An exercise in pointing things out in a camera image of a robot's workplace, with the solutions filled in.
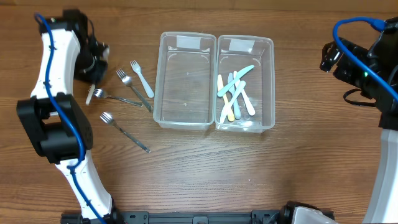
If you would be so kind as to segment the white plastic fork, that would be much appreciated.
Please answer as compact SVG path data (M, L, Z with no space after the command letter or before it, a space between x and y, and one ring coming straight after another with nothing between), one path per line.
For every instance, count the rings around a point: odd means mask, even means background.
M95 88L96 88L96 85L95 85L95 84L92 84L92 85L90 86L90 88L89 88L89 90L88 90L88 95L87 95L87 97L86 97L85 105L89 105L89 104L90 104L90 101L91 101L91 99L92 99L92 97L93 97Z

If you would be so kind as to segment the white plastic knife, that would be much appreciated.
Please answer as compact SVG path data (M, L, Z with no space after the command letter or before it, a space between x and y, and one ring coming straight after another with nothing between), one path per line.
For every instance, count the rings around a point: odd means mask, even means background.
M236 75L237 75L237 71L234 71L234 72L233 72L233 78L236 78ZM235 86L237 87L239 84L240 84L240 80L238 80L238 81L235 83ZM255 109L254 109L254 107L253 107L253 105L252 105L252 103L251 103L251 101L250 101L249 97L247 96L247 94L246 94L246 92L245 92L244 89L242 90L241 94L242 94L242 96L243 96L243 100L244 100L244 103L245 103L245 105L246 105L246 109L247 109L247 111L248 111L248 114L249 114L250 116L254 116L255 113L256 113L256 112L255 112Z

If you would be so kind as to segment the light blue plastic knife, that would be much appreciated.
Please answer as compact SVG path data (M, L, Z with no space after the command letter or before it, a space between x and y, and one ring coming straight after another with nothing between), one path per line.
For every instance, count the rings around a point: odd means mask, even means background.
M246 82L240 81L239 85L236 87L236 90L235 90L234 95L232 96L231 100L224 104L224 107L223 107L223 109L221 111L221 115L220 115L220 123L221 124L224 123L228 113L231 111L233 103L237 100L238 96L244 90L245 86L246 86Z

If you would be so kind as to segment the teal plastic knife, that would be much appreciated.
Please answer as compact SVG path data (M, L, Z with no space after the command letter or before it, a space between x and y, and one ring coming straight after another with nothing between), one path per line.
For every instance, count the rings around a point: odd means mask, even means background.
M254 68L254 65L249 65L247 67L242 68L240 71L237 72L236 77L227 83L221 90L217 92L218 97L222 97L226 92L235 85L235 83L242 78L247 72L250 72Z

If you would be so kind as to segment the pale grey-blue plastic knife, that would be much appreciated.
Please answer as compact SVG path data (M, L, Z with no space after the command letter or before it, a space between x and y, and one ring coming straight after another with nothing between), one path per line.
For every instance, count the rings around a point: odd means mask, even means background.
M232 81L233 81L233 74L229 73L229 75L228 75L228 83L231 83ZM231 93L232 96L235 94L234 86L232 86L229 89L229 92ZM235 119L237 119L237 120L241 119L241 111L239 109L239 105L238 105L238 101L237 100L233 103L233 112L234 112Z

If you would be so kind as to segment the yellow plastic knife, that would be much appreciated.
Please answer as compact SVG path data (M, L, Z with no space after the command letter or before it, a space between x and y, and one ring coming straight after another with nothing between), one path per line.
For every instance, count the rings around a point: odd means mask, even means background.
M223 87L224 87L223 79L222 79L222 76L219 74L218 78L217 78L217 89L221 90ZM223 101L224 101L225 104L229 103L226 94L223 95ZM227 117L228 117L228 121L229 122L233 122L235 120L234 113L233 113L233 110L231 108L228 109Z

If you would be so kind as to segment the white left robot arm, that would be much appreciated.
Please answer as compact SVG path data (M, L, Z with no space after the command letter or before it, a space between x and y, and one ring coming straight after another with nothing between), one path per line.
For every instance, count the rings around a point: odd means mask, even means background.
M76 195L81 213L73 222L124 223L94 165L91 124L73 97L74 80L96 85L104 78L109 47L78 9L35 20L44 47L40 72L30 98L17 102L17 115L36 153L55 164Z

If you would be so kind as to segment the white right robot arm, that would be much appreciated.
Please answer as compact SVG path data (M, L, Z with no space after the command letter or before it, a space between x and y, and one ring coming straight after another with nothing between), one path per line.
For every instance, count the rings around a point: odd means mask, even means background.
M365 49L339 36L343 24L365 22L380 33ZM371 200L364 223L397 223L397 18L381 20L354 17L338 21L333 41L324 45L320 69L354 88L367 102L350 101L356 106L377 108L381 133L381 155Z

